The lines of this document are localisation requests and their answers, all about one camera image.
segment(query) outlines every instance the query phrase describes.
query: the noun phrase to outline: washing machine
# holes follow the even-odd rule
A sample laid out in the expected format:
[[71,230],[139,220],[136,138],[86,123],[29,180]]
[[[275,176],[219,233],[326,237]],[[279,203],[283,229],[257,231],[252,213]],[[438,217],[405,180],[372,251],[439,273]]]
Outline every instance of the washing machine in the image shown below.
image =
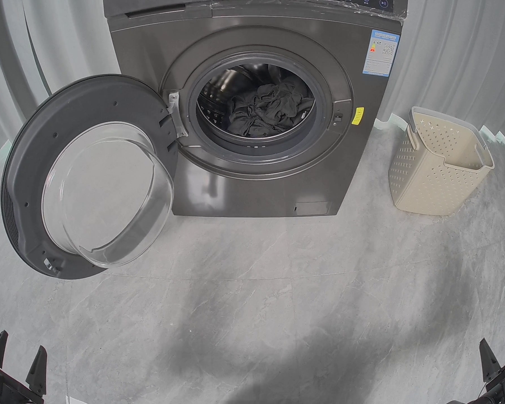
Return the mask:
[[337,214],[408,0],[103,0],[121,74],[41,104],[1,189],[10,242],[78,279],[140,256],[170,210]]

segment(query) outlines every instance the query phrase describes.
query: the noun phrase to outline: gray tile floor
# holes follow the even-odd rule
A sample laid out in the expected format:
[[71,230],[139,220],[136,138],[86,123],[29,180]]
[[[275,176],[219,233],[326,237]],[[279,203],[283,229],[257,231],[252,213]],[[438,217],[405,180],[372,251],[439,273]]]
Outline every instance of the gray tile floor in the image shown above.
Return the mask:
[[505,362],[505,144],[457,214],[426,217],[392,205],[402,135],[373,129],[336,217],[171,217],[80,281],[27,267],[0,218],[5,369],[23,380],[42,344],[60,404],[475,399],[479,340]]

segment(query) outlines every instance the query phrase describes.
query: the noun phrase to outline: open door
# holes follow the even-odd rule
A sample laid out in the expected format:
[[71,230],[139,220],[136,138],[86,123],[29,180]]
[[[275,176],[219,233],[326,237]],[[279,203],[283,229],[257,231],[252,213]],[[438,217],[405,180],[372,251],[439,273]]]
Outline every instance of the open door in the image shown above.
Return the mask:
[[61,279],[131,262],[165,225],[177,160],[175,125],[146,84],[74,82],[13,142],[0,199],[7,236],[28,265]]

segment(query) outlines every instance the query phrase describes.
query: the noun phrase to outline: laundry basket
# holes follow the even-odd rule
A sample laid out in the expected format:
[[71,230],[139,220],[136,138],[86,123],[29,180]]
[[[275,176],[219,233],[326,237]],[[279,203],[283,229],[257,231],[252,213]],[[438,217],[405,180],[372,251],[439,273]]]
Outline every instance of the laundry basket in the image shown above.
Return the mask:
[[490,151],[474,126],[413,107],[389,170],[392,199],[399,210],[450,215],[493,168]]

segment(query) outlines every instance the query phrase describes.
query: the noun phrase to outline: yellow warning sticker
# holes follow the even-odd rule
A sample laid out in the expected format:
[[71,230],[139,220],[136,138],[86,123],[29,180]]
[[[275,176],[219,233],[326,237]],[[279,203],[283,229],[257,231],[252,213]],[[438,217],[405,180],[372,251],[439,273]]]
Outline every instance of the yellow warning sticker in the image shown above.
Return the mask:
[[358,125],[361,122],[361,119],[363,118],[363,112],[364,112],[364,108],[356,108],[355,109],[355,117],[352,120],[353,125]]

